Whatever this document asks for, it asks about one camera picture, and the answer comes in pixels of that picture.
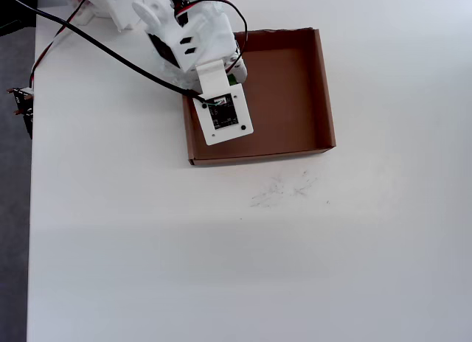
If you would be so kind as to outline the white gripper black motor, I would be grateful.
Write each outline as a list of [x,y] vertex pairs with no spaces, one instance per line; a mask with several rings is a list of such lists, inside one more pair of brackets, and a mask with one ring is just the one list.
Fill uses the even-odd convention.
[[197,67],[220,61],[229,84],[248,76],[228,16],[217,4],[191,4],[176,13],[170,4],[145,6],[146,33],[159,54],[159,78],[201,93]]

